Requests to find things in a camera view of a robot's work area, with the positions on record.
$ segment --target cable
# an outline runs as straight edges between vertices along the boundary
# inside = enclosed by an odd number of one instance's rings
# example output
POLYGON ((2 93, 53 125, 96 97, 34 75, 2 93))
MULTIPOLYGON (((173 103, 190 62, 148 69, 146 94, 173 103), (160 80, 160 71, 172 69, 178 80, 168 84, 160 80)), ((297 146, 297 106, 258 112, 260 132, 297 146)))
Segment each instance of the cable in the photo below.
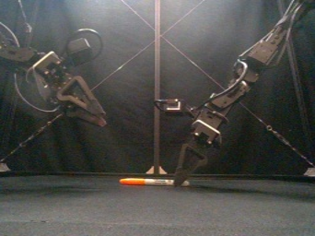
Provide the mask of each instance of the cable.
POLYGON ((6 30, 9 36, 12 37, 12 39, 13 39, 13 41, 14 41, 16 46, 20 47, 18 40, 17 40, 17 38, 16 38, 16 36, 14 36, 14 33, 13 33, 13 32, 10 31, 10 29, 8 28, 8 26, 6 26, 4 23, 1 23, 1 22, 0 22, 0 26, 6 30))
POLYGON ((20 91, 20 89, 18 89, 18 86, 17 86, 17 76, 16 76, 16 74, 14 74, 13 76, 14 76, 14 89, 16 89, 16 92, 17 92, 17 94, 18 94, 21 100, 24 101, 24 103, 25 103, 28 106, 30 106, 34 110, 37 110, 37 111, 40 111, 40 112, 56 112, 60 106, 56 106, 52 110, 44 110, 44 109, 38 108, 37 106, 34 106, 34 105, 25 99, 25 97, 24 97, 24 95, 22 95, 22 93, 21 93, 21 91, 20 91))
POLYGON ((228 94, 228 93, 238 86, 238 84, 242 82, 242 80, 244 80, 244 75, 245 75, 245 73, 246 73, 248 66, 246 66, 246 63, 242 62, 242 61, 240 61, 240 60, 237 60, 237 63, 242 64, 242 66, 244 66, 244 70, 242 70, 242 73, 241 73, 240 77, 236 79, 234 83, 233 83, 222 92, 220 92, 220 93, 216 94, 214 96, 209 97, 209 98, 201 103, 201 105, 198 105, 198 106, 196 107, 196 110, 200 109, 208 102, 210 102, 212 100, 214 100, 217 97, 224 96, 225 94, 228 94))
POLYGON ((77 35, 80 35, 82 33, 93 34, 97 37, 98 42, 100 42, 100 49, 94 53, 94 55, 92 56, 92 58, 90 58, 90 61, 92 61, 96 57, 98 57, 98 55, 102 52, 102 37, 101 37, 100 33, 93 29, 78 29, 77 31, 73 32, 73 34, 69 36, 69 38, 66 40, 66 43, 65 43, 65 46, 62 48, 60 55, 62 55, 64 53, 68 53, 68 46, 69 46, 70 40, 73 39, 73 37, 76 37, 77 35))

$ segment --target black backdrop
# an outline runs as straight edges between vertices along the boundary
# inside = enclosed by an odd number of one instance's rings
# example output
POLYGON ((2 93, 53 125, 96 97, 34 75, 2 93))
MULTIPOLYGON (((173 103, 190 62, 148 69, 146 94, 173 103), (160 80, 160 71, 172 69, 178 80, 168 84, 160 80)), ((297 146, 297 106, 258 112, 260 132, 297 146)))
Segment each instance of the black backdrop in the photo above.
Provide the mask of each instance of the black backdrop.
MULTIPOLYGON (((280 15, 275 0, 161 0, 161 98, 181 98, 198 105, 226 86, 237 55, 262 37, 280 15)), ((24 40, 18 1, 1 0, 0 21, 24 40)), ((181 143, 189 135, 188 117, 160 116, 160 145, 153 135, 154 1, 24 0, 33 27, 30 46, 61 52, 70 34, 94 29, 102 53, 72 69, 93 89, 106 112, 104 128, 62 117, 8 160, 17 171, 96 171, 144 173, 158 148, 162 169, 172 173, 181 143)), ((303 130, 288 56, 260 80, 242 105, 309 157, 313 153, 313 11, 293 30, 293 46, 307 105, 308 136, 303 130)), ((97 50, 98 44, 86 35, 97 50)), ((12 75, 1 68, 1 154, 17 147, 54 117, 29 108, 13 92, 12 75)), ((25 97, 40 107, 32 84, 20 78, 25 97)), ((301 174, 305 162, 265 131, 254 116, 236 105, 221 128, 222 146, 209 150, 209 164, 197 173, 301 174)))

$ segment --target orange marker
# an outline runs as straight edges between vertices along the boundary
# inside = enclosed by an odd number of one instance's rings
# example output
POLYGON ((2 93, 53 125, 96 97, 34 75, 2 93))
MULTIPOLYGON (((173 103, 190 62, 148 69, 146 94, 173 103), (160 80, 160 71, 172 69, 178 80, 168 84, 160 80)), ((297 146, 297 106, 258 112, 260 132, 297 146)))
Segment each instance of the orange marker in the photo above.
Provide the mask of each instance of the orange marker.
MULTIPOLYGON (((173 186, 173 180, 160 180, 160 179, 137 179, 126 178, 120 179, 118 182, 124 185, 158 185, 158 186, 173 186)), ((182 182, 181 186, 188 186, 186 181, 182 182)))

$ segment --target black robotic arm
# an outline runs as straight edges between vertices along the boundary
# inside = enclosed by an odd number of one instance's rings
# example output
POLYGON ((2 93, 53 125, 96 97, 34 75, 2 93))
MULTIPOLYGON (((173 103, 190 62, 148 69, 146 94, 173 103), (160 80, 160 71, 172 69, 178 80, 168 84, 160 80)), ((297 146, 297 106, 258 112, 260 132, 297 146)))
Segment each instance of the black robotic arm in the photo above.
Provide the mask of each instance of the black robotic arm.
MULTIPOLYGON (((82 39, 72 45, 88 55, 89 48, 82 39)), ((38 53, 32 48, 20 48, 0 32, 0 65, 13 73, 24 73, 25 79, 32 75, 40 96, 69 117, 97 126, 105 125, 102 107, 86 82, 68 73, 69 60, 60 58, 54 52, 38 53)))
POLYGON ((220 144, 218 128, 228 122, 226 115, 233 104, 250 90, 260 71, 277 64, 285 51, 292 25, 313 7, 313 0, 291 1, 287 12, 269 33, 238 56, 229 87, 218 94, 212 94, 196 108, 186 106, 184 100, 154 101, 154 106, 161 111, 180 112, 193 118, 192 138, 181 146, 174 185, 181 185, 196 168, 206 164, 206 150, 220 144))

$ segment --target support rod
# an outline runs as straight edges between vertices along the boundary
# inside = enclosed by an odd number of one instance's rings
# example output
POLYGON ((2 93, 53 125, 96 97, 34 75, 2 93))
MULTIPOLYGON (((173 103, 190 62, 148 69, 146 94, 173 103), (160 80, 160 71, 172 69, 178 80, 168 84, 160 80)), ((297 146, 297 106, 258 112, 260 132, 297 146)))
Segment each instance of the support rod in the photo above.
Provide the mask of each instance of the support rod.
MULTIPOLYGON (((161 39, 161 3, 154 0, 154 89, 153 98, 160 99, 160 39, 161 39)), ((160 174, 160 111, 153 110, 153 174, 160 174)))
MULTIPOLYGON (((283 16, 284 9, 285 9, 283 0, 277 0, 277 9, 279 9, 280 16, 283 16)), ((295 59, 296 57, 295 57, 295 51, 293 51, 291 37, 288 39, 287 52, 288 52, 288 58, 289 58, 289 64, 291 64, 291 76, 292 76, 295 96, 296 96, 299 113, 300 113, 303 133, 304 133, 304 138, 305 138, 305 143, 307 143, 307 153, 311 157, 315 157, 315 149, 313 149, 313 146, 311 146, 311 134, 309 134, 309 122, 308 122, 308 118, 307 118, 307 106, 305 106, 305 101, 303 98, 300 74, 299 74, 297 63, 296 63, 296 59, 295 59)))

